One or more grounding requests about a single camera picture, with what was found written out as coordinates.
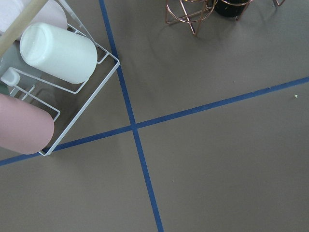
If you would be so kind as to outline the black round jar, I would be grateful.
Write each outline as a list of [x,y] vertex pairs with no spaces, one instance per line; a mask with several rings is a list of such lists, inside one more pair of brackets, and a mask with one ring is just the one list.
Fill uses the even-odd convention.
[[239,17],[250,3],[251,0],[217,0],[214,9],[224,17]]

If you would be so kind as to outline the white ceramic cup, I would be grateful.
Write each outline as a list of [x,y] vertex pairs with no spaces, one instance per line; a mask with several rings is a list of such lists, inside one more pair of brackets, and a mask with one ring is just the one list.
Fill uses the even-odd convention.
[[28,26],[20,40],[24,62],[47,74],[80,84],[97,65],[97,49],[87,37],[46,23]]

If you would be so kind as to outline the pink ceramic cup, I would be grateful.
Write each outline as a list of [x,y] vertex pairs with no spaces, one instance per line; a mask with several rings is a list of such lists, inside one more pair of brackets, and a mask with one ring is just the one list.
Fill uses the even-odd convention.
[[0,146],[33,154],[49,144],[54,121],[46,111],[8,95],[0,95]]

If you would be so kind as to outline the wooden rack rod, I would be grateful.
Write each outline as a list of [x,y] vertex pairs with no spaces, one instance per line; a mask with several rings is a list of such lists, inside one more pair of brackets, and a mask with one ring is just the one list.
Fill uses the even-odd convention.
[[8,27],[0,37],[0,56],[9,49],[13,42],[22,34],[23,30],[30,24],[32,19],[38,14],[47,0],[32,0],[14,22]]

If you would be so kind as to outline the pale pink cup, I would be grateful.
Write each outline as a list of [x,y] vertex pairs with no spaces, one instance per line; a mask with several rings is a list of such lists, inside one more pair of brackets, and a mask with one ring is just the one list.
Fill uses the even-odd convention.
[[[17,15],[19,15],[30,2],[30,0],[14,0],[13,3],[17,6]],[[67,17],[65,12],[55,0],[49,0],[31,20],[29,26],[35,23],[46,23],[55,27],[67,29]]]

